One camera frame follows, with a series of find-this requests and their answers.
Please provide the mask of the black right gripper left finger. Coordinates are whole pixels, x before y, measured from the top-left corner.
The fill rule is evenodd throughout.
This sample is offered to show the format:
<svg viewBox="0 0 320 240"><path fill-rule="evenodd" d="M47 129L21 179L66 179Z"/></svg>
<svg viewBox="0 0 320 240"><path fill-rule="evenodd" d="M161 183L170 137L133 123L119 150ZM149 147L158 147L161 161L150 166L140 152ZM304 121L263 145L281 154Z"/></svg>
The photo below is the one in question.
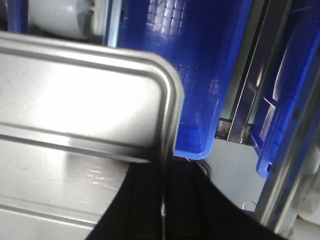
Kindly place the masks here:
<svg viewBox="0 0 320 240"><path fill-rule="evenodd" d="M111 204L87 240L159 240L162 184L152 163L131 163Z"/></svg>

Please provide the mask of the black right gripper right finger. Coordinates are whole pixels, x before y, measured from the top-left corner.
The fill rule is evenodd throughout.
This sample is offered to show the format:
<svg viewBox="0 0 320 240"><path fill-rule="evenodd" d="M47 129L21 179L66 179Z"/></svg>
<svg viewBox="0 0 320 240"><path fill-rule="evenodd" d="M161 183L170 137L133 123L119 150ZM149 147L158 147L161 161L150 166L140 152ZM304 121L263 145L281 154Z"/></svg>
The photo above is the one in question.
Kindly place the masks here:
<svg viewBox="0 0 320 240"><path fill-rule="evenodd" d="M174 157L166 180L166 239L282 239L235 206L195 161Z"/></svg>

